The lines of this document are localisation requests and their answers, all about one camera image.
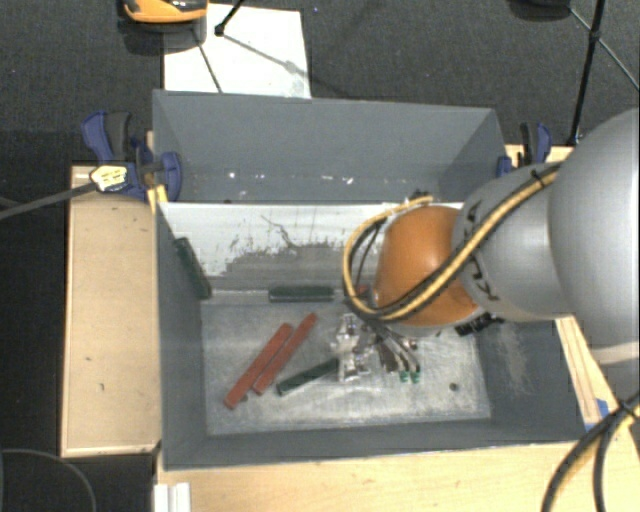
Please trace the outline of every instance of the wooden table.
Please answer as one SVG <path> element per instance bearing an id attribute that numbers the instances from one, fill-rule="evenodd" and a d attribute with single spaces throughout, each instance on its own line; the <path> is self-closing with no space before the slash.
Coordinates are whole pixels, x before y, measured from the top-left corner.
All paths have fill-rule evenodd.
<path id="1" fill-rule="evenodd" d="M 73 169 L 73 186 L 86 183 L 88 170 Z M 161 437 L 152 213 L 140 202 L 92 193 L 73 200 L 69 222 L 62 456 L 152 452 Z M 558 328 L 585 422 L 596 422 L 596 398 L 613 408 L 611 391 L 574 320 Z M 157 479 L 189 482 L 194 512 L 533 511 L 571 446 L 169 473 L 160 464 Z M 591 467 L 577 470 L 554 510 L 593 510 Z M 640 507 L 640 464 L 627 430 L 612 443 L 605 469 L 609 509 Z"/>

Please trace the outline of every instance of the cable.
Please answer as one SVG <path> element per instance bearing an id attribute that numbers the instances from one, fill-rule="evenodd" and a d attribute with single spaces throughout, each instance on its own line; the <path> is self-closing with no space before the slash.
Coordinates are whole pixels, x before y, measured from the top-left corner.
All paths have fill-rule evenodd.
<path id="1" fill-rule="evenodd" d="M 607 510 L 604 502 L 604 461 L 607 449 L 625 419 L 629 416 L 634 416 L 637 420 L 637 416 L 633 412 L 632 406 L 634 398 L 637 403 L 638 394 L 631 397 L 629 402 L 621 403 L 620 408 L 616 411 L 615 418 L 612 420 L 609 428 L 602 434 L 600 444 L 598 445 L 598 450 L 593 464 L 593 499 L 596 503 L 596 510 L 598 512 L 606 512 Z"/>
<path id="2" fill-rule="evenodd" d="M 589 430 L 589 432 L 587 432 L 584 436 L 580 438 L 580 440 L 575 444 L 575 446 L 571 449 L 571 451 L 562 459 L 562 462 L 560 462 L 560 464 L 558 465 L 558 468 L 553 474 L 553 477 L 549 481 L 549 484 L 547 485 L 547 490 L 542 500 L 542 508 L 541 508 L 542 512 L 551 511 L 551 507 L 553 506 L 553 502 L 555 500 L 558 489 L 560 489 L 560 486 L 566 480 L 571 469 L 576 465 L 578 460 L 580 460 L 580 458 L 589 449 L 589 447 L 593 445 L 596 441 L 598 441 L 598 439 L 600 439 L 605 432 L 610 431 L 610 429 L 615 430 L 619 425 L 619 423 L 617 423 L 618 418 L 620 416 L 622 417 L 622 419 L 620 420 L 620 423 L 621 423 L 627 416 L 629 416 L 630 408 L 637 407 L 639 403 L 639 399 L 640 399 L 640 392 L 637 392 L 625 402 L 624 407 L 621 406 L 620 408 L 616 409 L 614 412 L 609 413 L 602 420 L 600 420 L 600 422 L 597 423 L 591 430 Z M 605 451 L 606 451 L 606 445 L 604 447 L 603 457 L 604 457 Z"/>
<path id="3" fill-rule="evenodd" d="M 345 244 L 342 275 L 347 305 L 364 321 L 378 320 L 381 322 L 404 320 L 428 306 L 462 271 L 464 265 L 471 258 L 473 251 L 481 247 L 500 223 L 524 201 L 552 184 L 556 178 L 557 171 L 558 166 L 549 167 L 539 174 L 531 171 L 531 179 L 523 183 L 511 195 L 489 211 L 481 222 L 474 227 L 469 237 L 451 253 L 449 258 L 435 272 L 418 283 L 405 295 L 383 307 L 369 306 L 357 295 L 351 276 L 353 252 L 357 250 L 359 244 L 362 243 L 363 237 L 366 236 L 367 231 L 375 223 L 386 221 L 393 214 L 428 204 L 432 198 L 427 196 L 410 201 L 365 221 L 356 228 Z"/>
<path id="4" fill-rule="evenodd" d="M 80 481 L 84 485 L 85 489 L 87 490 L 87 494 L 89 495 L 89 499 L 91 500 L 91 510 L 92 510 L 92 512 L 97 512 L 98 504 L 97 504 L 97 500 L 96 500 L 96 495 L 95 495 L 95 492 L 93 491 L 93 487 L 91 487 L 91 483 L 89 482 L 89 479 L 85 476 L 85 474 L 82 471 L 80 471 L 76 466 L 74 466 L 70 462 L 58 457 L 57 455 L 52 455 L 51 453 L 41 452 L 41 451 L 38 451 L 38 450 L 29 450 L 29 449 L 26 449 L 26 448 L 10 448 L 10 449 L 6 449 L 6 450 L 2 450 L 0 452 L 0 469 L 2 468 L 2 466 L 1 466 L 2 454 L 5 454 L 5 455 L 30 455 L 32 457 L 41 457 L 41 458 L 44 458 L 44 459 L 52 460 L 52 461 L 54 461 L 54 462 L 56 462 L 58 464 L 62 464 L 63 467 L 66 467 L 67 469 L 69 469 L 74 475 L 76 475 L 80 479 Z M 0 489 L 2 489 L 2 480 L 0 480 Z M 2 501 L 0 501 L 0 512 L 1 511 L 2 511 Z"/>
<path id="5" fill-rule="evenodd" d="M 575 19 L 577 19 L 580 24 L 586 28 L 587 30 L 591 30 L 591 27 L 589 26 L 589 24 L 584 20 L 584 18 L 582 16 L 580 16 L 580 14 L 578 14 L 577 11 L 575 11 L 574 9 L 572 9 L 571 7 L 569 7 L 569 12 L 573 15 L 573 17 Z M 629 79 L 629 81 L 633 84 L 633 86 L 636 88 L 636 90 L 638 92 L 640 92 L 640 85 L 638 85 L 638 82 L 636 81 L 636 79 L 633 77 L 633 75 L 631 74 L 631 72 L 625 67 L 625 65 L 622 63 L 622 61 L 618 58 L 618 56 L 613 52 L 613 50 L 609 47 L 609 45 L 607 43 L 605 43 L 602 39 L 598 39 L 598 43 L 600 44 L 600 46 L 602 46 L 602 49 L 604 51 L 606 51 L 609 54 L 609 57 L 611 57 L 613 59 L 613 62 L 616 63 L 616 65 L 620 68 L 620 70 L 625 74 L 625 76 Z"/>
<path id="6" fill-rule="evenodd" d="M 360 258 L 360 266 L 358 267 L 358 273 L 356 274 L 356 283 L 355 283 L 356 290 L 358 289 L 358 285 L 360 284 L 360 278 L 362 277 L 362 269 L 364 268 L 364 262 L 367 259 L 367 255 L 369 254 L 369 251 L 371 250 L 371 246 L 375 243 L 376 238 L 378 238 L 378 234 L 380 233 L 381 227 L 382 227 L 382 224 L 375 225 L 373 236 L 369 240 L 367 247 L 365 247 L 364 252 L 362 253 L 362 258 Z"/>
<path id="7" fill-rule="evenodd" d="M 81 196 L 88 192 L 94 192 L 95 190 L 96 186 L 94 183 L 87 183 L 86 185 L 72 188 L 71 190 L 58 192 L 57 194 L 43 197 L 42 199 L 36 199 L 35 201 L 31 201 L 30 203 L 20 204 L 18 206 L 14 206 L 13 208 L 0 211 L 0 221 L 8 219 L 9 217 L 13 217 L 14 215 L 20 215 L 22 213 L 27 213 L 32 210 L 42 208 L 43 206 L 49 206 L 51 204 L 61 203 L 62 201 L 68 201 L 69 199 Z"/>
<path id="8" fill-rule="evenodd" d="M 202 43 L 200 42 L 200 39 L 198 39 L 198 36 L 196 35 L 196 31 L 193 28 L 191 29 L 191 34 L 193 35 L 193 40 L 196 42 L 196 44 L 198 45 L 198 48 L 200 49 L 200 54 L 204 59 L 204 63 L 207 65 L 207 69 L 209 70 L 209 74 L 211 75 L 211 79 L 213 80 L 213 84 L 216 86 L 216 89 L 218 90 L 218 92 L 222 94 L 222 87 L 220 87 L 220 82 L 218 82 L 218 79 L 216 78 L 216 75 L 213 72 L 213 68 L 211 67 L 211 63 L 207 58 L 207 54 L 204 52 Z"/>

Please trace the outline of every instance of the bin floor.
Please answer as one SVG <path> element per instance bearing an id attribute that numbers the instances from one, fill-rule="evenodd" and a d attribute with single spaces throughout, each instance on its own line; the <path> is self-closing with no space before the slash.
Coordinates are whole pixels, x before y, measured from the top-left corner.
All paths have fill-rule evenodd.
<path id="1" fill-rule="evenodd" d="M 202 304 L 207 431 L 209 435 L 281 430 L 334 429 L 358 425 L 455 421 L 490 417 L 490 405 L 473 336 L 453 329 L 420 339 L 415 354 L 420 382 L 402 383 L 386 373 L 377 351 L 370 375 L 340 383 L 336 376 L 281 397 L 272 385 L 262 396 L 250 391 L 233 411 L 223 399 L 283 322 L 292 326 L 314 312 L 318 321 L 276 381 L 329 359 L 329 342 L 346 313 L 341 303 L 269 304 L 226 297 Z"/>

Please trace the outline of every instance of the black carpet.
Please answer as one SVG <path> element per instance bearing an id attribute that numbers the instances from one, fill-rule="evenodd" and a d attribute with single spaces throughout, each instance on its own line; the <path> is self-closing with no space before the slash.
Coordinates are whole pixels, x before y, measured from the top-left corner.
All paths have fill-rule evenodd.
<path id="1" fill-rule="evenodd" d="M 571 16 L 526 21 L 506 0 L 247 5 L 302 11 L 315 97 L 488 106 L 507 142 L 519 142 L 522 121 L 544 122 L 556 143 L 569 135 L 587 47 L 587 32 Z M 572 5 L 591 21 L 595 0 Z M 635 77 L 639 21 L 640 2 L 607 3 L 603 38 Z M 79 124 L 95 110 L 128 110 L 132 131 L 150 128 L 160 43 L 119 30 L 116 0 L 0 2 L 0 196 L 28 201 L 64 189 L 72 162 L 91 158 Z M 638 93 L 599 49 L 582 130 L 637 105 Z M 0 223 L 0 283 L 0 445 L 56 453 L 63 206 Z M 46 464 L 7 457 L 4 510 L 89 510 L 82 487 Z M 150 457 L 95 459 L 82 469 L 99 510 L 149 510 Z"/>

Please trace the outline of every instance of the red stick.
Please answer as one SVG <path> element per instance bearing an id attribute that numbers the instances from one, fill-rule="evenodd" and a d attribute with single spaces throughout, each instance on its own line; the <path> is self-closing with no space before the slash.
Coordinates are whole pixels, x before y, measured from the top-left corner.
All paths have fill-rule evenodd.
<path id="1" fill-rule="evenodd" d="M 280 370 L 284 368 L 284 365 L 287 364 L 293 353 L 305 340 L 317 319 L 318 317 L 314 313 L 311 313 L 310 315 L 307 315 L 302 322 L 300 322 L 300 325 L 291 335 L 287 344 L 282 347 L 280 352 L 276 354 L 269 365 L 265 368 L 264 372 L 262 372 L 262 375 L 260 375 L 258 380 L 253 383 L 251 389 L 253 389 L 258 395 L 264 393 L 265 390 L 273 383 L 276 375 L 278 375 Z"/>
<path id="2" fill-rule="evenodd" d="M 224 405 L 229 409 L 235 409 L 236 405 L 244 398 L 251 385 L 260 377 L 260 374 L 267 368 L 269 362 L 273 360 L 274 356 L 278 353 L 280 348 L 289 339 L 293 327 L 289 324 L 282 324 L 276 333 L 267 342 L 262 349 L 258 357 L 256 357 L 242 374 L 242 377 L 238 379 L 238 382 L 233 386 L 231 391 L 224 399 Z"/>

